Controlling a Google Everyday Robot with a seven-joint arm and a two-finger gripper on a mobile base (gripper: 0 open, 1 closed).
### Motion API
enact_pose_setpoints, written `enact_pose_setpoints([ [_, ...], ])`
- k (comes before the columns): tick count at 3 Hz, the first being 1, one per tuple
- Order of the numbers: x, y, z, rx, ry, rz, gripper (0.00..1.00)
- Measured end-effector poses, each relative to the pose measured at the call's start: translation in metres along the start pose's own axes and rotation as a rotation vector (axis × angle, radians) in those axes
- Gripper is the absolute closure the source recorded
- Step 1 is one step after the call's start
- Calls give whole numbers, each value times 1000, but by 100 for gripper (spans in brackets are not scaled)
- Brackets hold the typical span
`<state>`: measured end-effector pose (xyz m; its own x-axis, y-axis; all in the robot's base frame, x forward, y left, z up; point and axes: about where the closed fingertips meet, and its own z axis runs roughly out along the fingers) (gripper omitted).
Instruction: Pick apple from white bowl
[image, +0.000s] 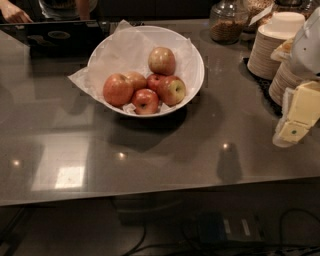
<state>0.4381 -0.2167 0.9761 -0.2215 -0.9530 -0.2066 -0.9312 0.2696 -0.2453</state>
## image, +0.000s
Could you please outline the person's left hand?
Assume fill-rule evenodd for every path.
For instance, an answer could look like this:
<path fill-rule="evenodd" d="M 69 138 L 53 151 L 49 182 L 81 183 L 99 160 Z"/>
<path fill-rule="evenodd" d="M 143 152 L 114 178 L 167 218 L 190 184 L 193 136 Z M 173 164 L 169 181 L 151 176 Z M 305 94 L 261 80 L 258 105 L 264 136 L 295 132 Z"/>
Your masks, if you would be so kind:
<path fill-rule="evenodd" d="M 32 23 L 30 16 L 9 0 L 0 0 L 0 12 L 8 23 Z"/>

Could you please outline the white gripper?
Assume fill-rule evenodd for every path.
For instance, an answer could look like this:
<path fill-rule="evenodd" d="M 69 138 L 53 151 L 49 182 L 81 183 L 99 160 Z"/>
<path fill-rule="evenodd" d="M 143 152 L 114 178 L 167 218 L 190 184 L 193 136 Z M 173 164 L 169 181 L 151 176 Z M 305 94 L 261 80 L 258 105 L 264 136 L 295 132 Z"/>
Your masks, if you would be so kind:
<path fill-rule="evenodd" d="M 278 62 L 289 60 L 291 70 L 297 76 L 320 79 L 320 7 L 313 11 L 295 38 L 284 41 L 271 53 L 270 58 Z M 308 81 L 295 89 L 287 88 L 273 144 L 283 148 L 298 144 L 319 119 L 319 82 Z"/>

